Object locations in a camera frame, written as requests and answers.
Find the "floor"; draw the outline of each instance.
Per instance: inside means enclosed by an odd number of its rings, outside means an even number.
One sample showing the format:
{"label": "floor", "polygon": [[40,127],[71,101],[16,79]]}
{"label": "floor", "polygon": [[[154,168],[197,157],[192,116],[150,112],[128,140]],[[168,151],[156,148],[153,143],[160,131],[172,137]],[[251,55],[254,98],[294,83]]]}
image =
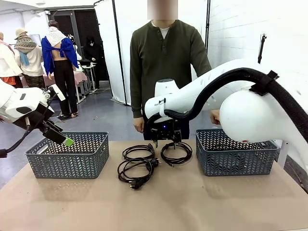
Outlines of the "floor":
{"label": "floor", "polygon": [[[79,117],[58,125],[67,131],[108,131],[110,141],[143,140],[132,125],[131,107],[115,103],[111,98],[110,90],[99,90],[78,105]],[[60,110],[58,102],[52,102],[51,106]],[[202,112],[191,122],[191,137],[195,137],[197,129],[212,127],[208,112]],[[0,131],[0,148],[11,147],[24,133],[21,128],[7,123],[0,123]],[[0,188],[28,163],[25,151],[42,138],[39,131],[33,131],[7,158],[0,159]]]}

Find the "beige hat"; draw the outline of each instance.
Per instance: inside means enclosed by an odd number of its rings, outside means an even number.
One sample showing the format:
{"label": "beige hat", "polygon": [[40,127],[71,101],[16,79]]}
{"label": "beige hat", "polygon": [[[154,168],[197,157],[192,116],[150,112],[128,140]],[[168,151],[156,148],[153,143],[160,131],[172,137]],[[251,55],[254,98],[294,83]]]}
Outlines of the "beige hat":
{"label": "beige hat", "polygon": [[24,33],[24,32],[28,33],[24,28],[18,28],[18,29],[16,30],[16,38],[15,38],[15,39],[18,39],[18,37],[19,37],[22,33]]}

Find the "white backdrop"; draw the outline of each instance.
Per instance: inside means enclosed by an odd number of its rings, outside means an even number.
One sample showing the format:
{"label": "white backdrop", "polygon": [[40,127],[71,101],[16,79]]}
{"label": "white backdrop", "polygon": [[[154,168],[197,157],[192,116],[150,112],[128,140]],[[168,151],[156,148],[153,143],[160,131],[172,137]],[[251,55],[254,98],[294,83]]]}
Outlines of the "white backdrop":
{"label": "white backdrop", "polygon": [[[115,0],[115,6],[124,70],[126,97],[128,104],[130,104],[130,40],[132,33],[135,30],[149,22],[147,18],[147,0]],[[110,76],[112,92],[117,101],[124,103],[125,97],[118,56],[112,1],[102,1],[95,7],[95,11],[100,24],[100,33],[104,44],[105,58]],[[200,34],[204,35],[206,22],[206,2],[204,2],[204,0],[179,0],[179,19],[194,26]],[[196,73],[193,68],[192,78],[196,78]]]}

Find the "man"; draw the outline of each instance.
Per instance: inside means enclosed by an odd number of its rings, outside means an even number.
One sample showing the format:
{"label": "man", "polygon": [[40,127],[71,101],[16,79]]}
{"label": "man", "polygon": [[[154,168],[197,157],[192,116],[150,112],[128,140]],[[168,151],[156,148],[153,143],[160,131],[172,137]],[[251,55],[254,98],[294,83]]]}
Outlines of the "man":
{"label": "man", "polygon": [[27,33],[23,28],[16,30],[15,60],[30,88],[45,88],[42,49]]}
{"label": "man", "polygon": [[58,22],[51,20],[48,26],[48,34],[42,39],[44,67],[49,79],[54,73],[56,85],[66,97],[60,102],[60,119],[74,118],[78,115],[74,77],[77,55],[72,41],[59,30]]}
{"label": "man", "polygon": [[220,125],[220,110],[213,110],[213,111],[210,111],[210,118],[211,118],[211,122],[212,124],[215,124],[215,125]]}
{"label": "man", "polygon": [[[211,70],[205,45],[198,31],[177,18],[177,0],[148,0],[152,18],[133,33],[130,45],[130,94],[134,126],[150,140],[144,105],[154,97],[156,82],[171,78],[182,88],[192,81],[191,64],[198,77]],[[189,122],[180,125],[182,138],[189,138]]]}
{"label": "man", "polygon": [[14,51],[9,44],[3,41],[3,33],[0,32],[0,78],[7,84],[16,88],[22,88],[19,75],[22,70],[15,61]]}
{"label": "man", "polygon": [[104,67],[103,59],[103,49],[100,44],[94,41],[94,37],[91,35],[87,36],[87,43],[83,47],[83,53],[86,59],[91,60],[93,63],[96,63],[94,67],[95,73],[95,86],[97,89],[100,88],[100,77],[106,79],[106,70]]}

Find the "doorway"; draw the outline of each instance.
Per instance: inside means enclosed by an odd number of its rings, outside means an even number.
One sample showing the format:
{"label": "doorway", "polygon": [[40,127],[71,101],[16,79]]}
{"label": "doorway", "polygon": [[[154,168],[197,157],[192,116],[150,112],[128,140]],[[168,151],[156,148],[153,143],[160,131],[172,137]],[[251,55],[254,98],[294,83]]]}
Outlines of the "doorway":
{"label": "doorway", "polygon": [[[88,35],[93,36],[95,41],[100,44],[103,49],[103,41],[99,32],[99,25],[94,9],[54,10],[51,11],[49,19],[59,23],[59,29],[63,34],[71,34],[74,36],[76,45],[78,46],[78,53],[83,59],[85,59],[83,47],[86,45],[86,38]],[[108,81],[109,76],[105,60],[103,61],[103,65],[106,74],[100,75],[99,80]]]}

